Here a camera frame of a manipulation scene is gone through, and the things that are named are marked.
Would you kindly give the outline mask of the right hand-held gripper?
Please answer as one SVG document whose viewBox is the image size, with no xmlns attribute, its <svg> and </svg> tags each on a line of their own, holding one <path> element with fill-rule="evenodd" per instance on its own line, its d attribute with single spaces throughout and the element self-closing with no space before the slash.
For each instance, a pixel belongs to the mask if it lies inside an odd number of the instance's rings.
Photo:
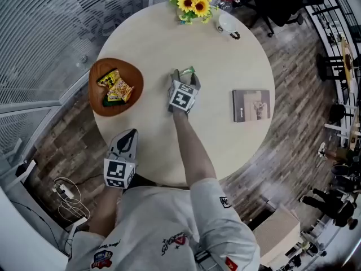
<svg viewBox="0 0 361 271">
<path fill-rule="evenodd" d="M 188 114 L 201 88 L 200 81 L 194 72 L 191 74 L 189 85 L 182 83 L 178 69 L 175 69 L 174 72 L 170 74 L 170 78 L 171 86 L 168 91 L 168 111 L 172 113 L 175 108 L 178 108 Z"/>
</svg>

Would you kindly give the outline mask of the beige box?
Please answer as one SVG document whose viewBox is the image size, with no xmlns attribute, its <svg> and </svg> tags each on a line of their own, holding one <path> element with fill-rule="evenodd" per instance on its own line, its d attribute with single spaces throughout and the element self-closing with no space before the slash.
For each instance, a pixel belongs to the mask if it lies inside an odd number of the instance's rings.
<svg viewBox="0 0 361 271">
<path fill-rule="evenodd" d="M 260 251 L 260 264 L 276 271 L 284 266 L 300 238 L 301 224 L 295 212 L 280 205 L 270 217 L 253 230 Z"/>
</svg>

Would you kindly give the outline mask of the sunflower bouquet in pot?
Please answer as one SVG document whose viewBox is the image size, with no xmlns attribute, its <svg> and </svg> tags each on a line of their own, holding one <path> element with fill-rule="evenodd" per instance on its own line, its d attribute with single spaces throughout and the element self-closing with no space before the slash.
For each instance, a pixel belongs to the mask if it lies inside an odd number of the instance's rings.
<svg viewBox="0 0 361 271">
<path fill-rule="evenodd" d="M 206 24 L 213 17 L 213 10 L 218 10 L 212 6 L 212 0 L 169 0 L 169 3 L 175 6 L 181 24 L 190 25 L 194 21 Z"/>
</svg>

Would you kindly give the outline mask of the orange snack packet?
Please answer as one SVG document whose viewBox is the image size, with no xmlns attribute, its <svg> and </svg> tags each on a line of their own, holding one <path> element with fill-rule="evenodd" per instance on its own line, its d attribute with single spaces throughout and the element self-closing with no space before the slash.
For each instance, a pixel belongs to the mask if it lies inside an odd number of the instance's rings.
<svg viewBox="0 0 361 271">
<path fill-rule="evenodd" d="M 109 102 L 124 101 L 127 102 L 133 92 L 134 88 L 129 86 L 123 79 L 119 78 L 116 83 L 110 88 L 107 94 Z"/>
</svg>

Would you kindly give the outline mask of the clear plastic bottle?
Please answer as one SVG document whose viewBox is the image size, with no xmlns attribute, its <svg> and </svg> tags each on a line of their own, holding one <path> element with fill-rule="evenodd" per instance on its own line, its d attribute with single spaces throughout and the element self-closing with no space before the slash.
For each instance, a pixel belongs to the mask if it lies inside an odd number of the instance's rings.
<svg viewBox="0 0 361 271">
<path fill-rule="evenodd" d="M 215 6 L 226 12 L 231 12 L 236 6 L 238 6 L 240 0 L 216 0 Z"/>
</svg>

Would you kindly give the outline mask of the white power strip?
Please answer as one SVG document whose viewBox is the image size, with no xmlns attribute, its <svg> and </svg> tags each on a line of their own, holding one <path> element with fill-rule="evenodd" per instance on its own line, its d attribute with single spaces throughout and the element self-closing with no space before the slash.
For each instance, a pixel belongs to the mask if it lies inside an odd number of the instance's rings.
<svg viewBox="0 0 361 271">
<path fill-rule="evenodd" d="M 74 198 L 74 194 L 63 183 L 55 183 L 55 186 L 52 190 L 53 190 L 53 192 L 60 195 L 60 197 L 63 199 L 73 199 Z"/>
</svg>

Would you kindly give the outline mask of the grey hardcover book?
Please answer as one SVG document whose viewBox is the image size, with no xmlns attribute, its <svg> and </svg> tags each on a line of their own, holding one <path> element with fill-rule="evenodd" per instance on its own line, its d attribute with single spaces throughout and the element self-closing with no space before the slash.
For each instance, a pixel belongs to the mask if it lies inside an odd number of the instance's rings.
<svg viewBox="0 0 361 271">
<path fill-rule="evenodd" d="M 233 90 L 233 118 L 236 123 L 265 120 L 271 117 L 268 90 Z"/>
</svg>

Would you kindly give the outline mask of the person's white shirt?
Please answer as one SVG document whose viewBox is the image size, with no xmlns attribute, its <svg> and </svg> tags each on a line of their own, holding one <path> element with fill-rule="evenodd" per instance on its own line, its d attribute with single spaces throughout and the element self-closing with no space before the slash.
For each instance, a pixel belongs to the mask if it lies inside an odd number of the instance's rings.
<svg viewBox="0 0 361 271">
<path fill-rule="evenodd" d="M 255 236 L 217 180 L 128 190 L 104 237 L 80 231 L 65 271 L 258 271 Z"/>
</svg>

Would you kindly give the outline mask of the yellow green packets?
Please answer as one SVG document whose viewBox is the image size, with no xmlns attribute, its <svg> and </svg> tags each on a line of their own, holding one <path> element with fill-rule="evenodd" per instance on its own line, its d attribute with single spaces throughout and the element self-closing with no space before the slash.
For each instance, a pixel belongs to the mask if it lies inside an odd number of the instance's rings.
<svg viewBox="0 0 361 271">
<path fill-rule="evenodd" d="M 126 104 L 125 101 L 114 90 L 112 90 L 112 87 L 119 79 L 120 79 L 120 75 L 118 70 L 113 69 L 96 81 L 98 86 L 107 89 L 107 93 L 102 101 L 103 107 L 111 107 L 111 106 Z"/>
</svg>

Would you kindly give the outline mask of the black office chair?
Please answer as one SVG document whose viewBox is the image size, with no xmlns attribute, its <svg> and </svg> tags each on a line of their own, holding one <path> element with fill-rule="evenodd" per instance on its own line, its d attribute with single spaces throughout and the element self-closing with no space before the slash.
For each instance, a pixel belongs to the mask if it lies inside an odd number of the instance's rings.
<svg viewBox="0 0 361 271">
<path fill-rule="evenodd" d="M 259 19 L 263 19 L 269 28 L 268 36 L 272 37 L 275 32 L 271 23 L 282 27 L 289 24 L 301 25 L 304 18 L 298 11 L 306 6 L 320 5 L 324 0 L 252 0 L 253 5 L 247 4 L 246 6 L 256 12 L 256 15 L 249 26 L 254 27 Z"/>
</svg>

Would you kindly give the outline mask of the brown wooden bowl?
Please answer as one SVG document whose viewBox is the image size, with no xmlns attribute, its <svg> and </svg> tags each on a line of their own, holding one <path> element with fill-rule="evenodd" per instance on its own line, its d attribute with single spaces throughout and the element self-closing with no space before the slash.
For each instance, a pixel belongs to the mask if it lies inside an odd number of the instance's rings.
<svg viewBox="0 0 361 271">
<path fill-rule="evenodd" d="M 108 72 L 117 69 L 120 77 L 130 86 L 134 87 L 130 99 L 123 104 L 103 106 L 107 89 L 99 86 L 96 81 Z M 131 108 L 140 98 L 143 91 L 143 76 L 137 67 L 116 58 L 103 58 L 96 61 L 89 73 L 89 101 L 95 113 L 104 117 L 121 114 Z"/>
</svg>

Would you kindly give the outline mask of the person's right forearm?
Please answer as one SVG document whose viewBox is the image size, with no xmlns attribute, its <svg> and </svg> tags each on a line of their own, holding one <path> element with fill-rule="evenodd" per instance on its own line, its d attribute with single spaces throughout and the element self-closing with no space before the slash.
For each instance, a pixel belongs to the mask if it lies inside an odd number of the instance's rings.
<svg viewBox="0 0 361 271">
<path fill-rule="evenodd" d="M 180 155 L 186 182 L 189 187 L 206 178 L 216 179 L 213 164 L 188 120 L 187 114 L 179 109 L 173 111 Z"/>
</svg>

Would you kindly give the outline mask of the person's left forearm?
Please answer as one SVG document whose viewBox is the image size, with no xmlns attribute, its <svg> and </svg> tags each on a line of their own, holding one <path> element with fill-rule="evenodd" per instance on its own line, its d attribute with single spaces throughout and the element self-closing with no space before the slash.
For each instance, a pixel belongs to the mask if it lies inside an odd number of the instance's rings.
<svg viewBox="0 0 361 271">
<path fill-rule="evenodd" d="M 96 208 L 89 223 L 89 232 L 109 236 L 115 228 L 117 217 L 117 202 L 123 189 L 105 186 L 96 200 Z"/>
</svg>

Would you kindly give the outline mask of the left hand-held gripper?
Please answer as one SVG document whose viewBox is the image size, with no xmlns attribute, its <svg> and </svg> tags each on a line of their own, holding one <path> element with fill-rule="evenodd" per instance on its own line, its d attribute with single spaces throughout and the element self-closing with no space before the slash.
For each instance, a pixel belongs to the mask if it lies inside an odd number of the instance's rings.
<svg viewBox="0 0 361 271">
<path fill-rule="evenodd" d="M 137 167 L 137 145 L 136 129 L 128 129 L 113 138 L 108 150 L 109 159 L 104 159 L 103 177 L 106 186 L 119 189 L 129 187 Z"/>
</svg>

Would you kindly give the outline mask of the white cup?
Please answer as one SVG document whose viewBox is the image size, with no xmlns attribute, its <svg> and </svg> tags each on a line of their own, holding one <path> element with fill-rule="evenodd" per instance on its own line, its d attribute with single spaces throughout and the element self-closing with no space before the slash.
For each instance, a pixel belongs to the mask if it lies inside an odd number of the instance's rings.
<svg viewBox="0 0 361 271">
<path fill-rule="evenodd" d="M 240 33 L 237 31 L 235 20 L 229 14 L 220 14 L 217 21 L 217 31 L 235 40 L 240 39 Z"/>
</svg>

